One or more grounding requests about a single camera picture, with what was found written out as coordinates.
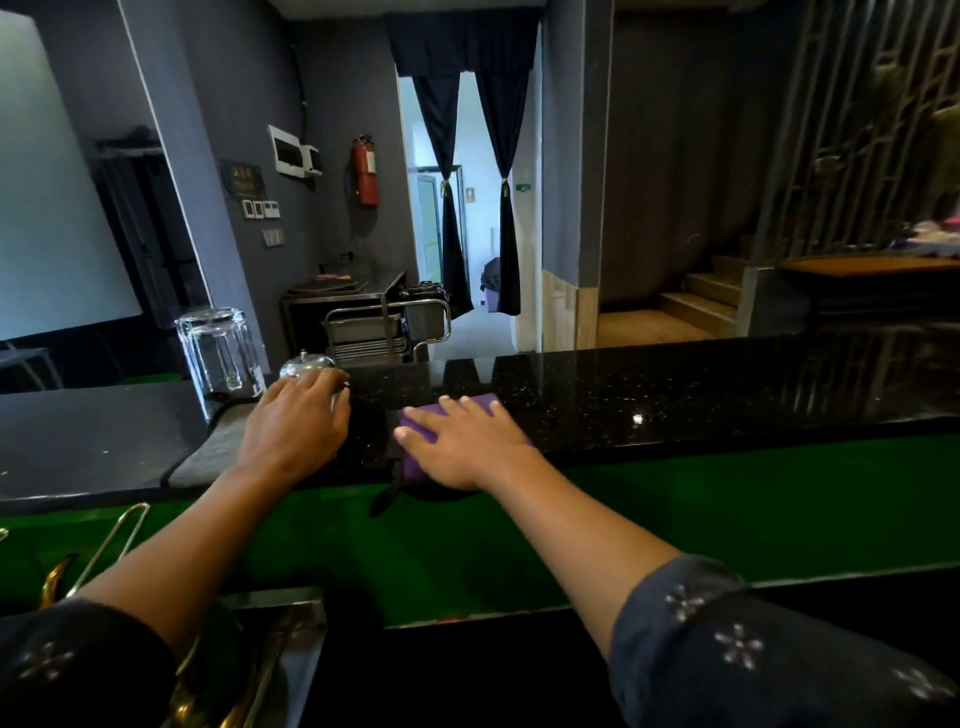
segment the fire extinguisher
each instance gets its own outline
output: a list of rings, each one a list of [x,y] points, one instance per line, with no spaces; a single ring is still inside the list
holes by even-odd
[[[353,140],[352,156],[357,200],[361,205],[379,205],[380,195],[376,191],[376,147],[373,146],[369,134],[362,134]]]

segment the curtain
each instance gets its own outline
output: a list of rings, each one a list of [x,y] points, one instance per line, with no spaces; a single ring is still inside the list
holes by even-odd
[[[516,316],[520,312],[520,268],[516,252],[514,204],[510,194],[510,170],[520,139],[523,108],[527,101],[529,71],[477,74],[480,104],[487,119],[496,166],[500,170],[500,303],[498,311]]]
[[[460,74],[447,76],[415,76],[414,89],[420,102],[423,122],[433,145],[437,166],[444,178],[441,196],[444,198],[443,239],[441,256],[444,290],[450,298],[453,318],[473,310],[467,283],[464,254],[457,232],[457,211],[453,205],[450,174],[453,172],[453,148],[457,136],[457,96],[460,93]]]
[[[477,75],[480,100],[490,132],[497,167],[500,170],[500,305],[499,310],[516,316],[520,312],[520,273],[516,253],[514,206],[507,178],[514,164],[527,83],[537,51],[537,29],[541,8],[500,8],[484,11],[388,13],[384,16],[387,36],[400,76],[411,76],[417,88],[420,109],[437,163],[449,177],[453,164],[456,133],[456,98],[459,75]],[[448,143],[449,161],[441,159]],[[467,286],[463,254],[450,252],[450,280],[447,283],[447,209],[453,235],[456,217],[449,185],[444,185],[444,287],[451,295],[457,281]],[[459,260],[459,269],[455,270]],[[469,303],[469,292],[466,293]]]

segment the hand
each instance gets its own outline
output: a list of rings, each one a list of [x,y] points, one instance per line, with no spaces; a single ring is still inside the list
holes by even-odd
[[[491,404],[492,416],[469,397],[458,402],[444,395],[440,407],[446,416],[413,407],[403,410],[414,423],[437,434],[436,444],[410,427],[398,427],[394,437],[430,477],[448,488],[486,490],[505,461],[537,455],[499,401]]]
[[[247,420],[237,467],[285,493],[326,465],[347,439],[350,390],[344,388],[346,381],[347,375],[339,369],[281,377]]]

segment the flower pattern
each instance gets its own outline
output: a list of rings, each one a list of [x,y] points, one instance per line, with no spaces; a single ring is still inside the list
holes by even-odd
[[[724,662],[740,665],[746,669],[756,669],[756,654],[763,649],[763,642],[747,634],[742,624],[735,624],[731,634],[717,632],[713,638],[727,647]]]
[[[26,680],[35,675],[44,675],[47,682],[53,682],[60,677],[60,671],[73,659],[73,652],[63,652],[55,655],[57,648],[53,643],[45,644],[39,652],[27,652],[23,656],[22,664],[25,666],[20,672],[20,679]]]
[[[956,693],[947,686],[937,685],[931,682],[926,675],[915,667],[911,667],[908,670],[894,669],[893,673],[906,683],[910,692],[926,702],[950,700],[956,695]]]
[[[707,601],[702,596],[691,596],[686,593],[686,586],[681,584],[666,596],[666,603],[674,608],[674,617],[681,624],[693,617]]]

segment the dark floral sleeve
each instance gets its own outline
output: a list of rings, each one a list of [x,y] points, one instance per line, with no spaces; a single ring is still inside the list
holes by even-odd
[[[138,619],[70,599],[0,620],[0,725],[158,726],[170,648]]]
[[[757,598],[698,556],[634,590],[610,670],[632,728],[960,725],[957,688],[932,667]]]

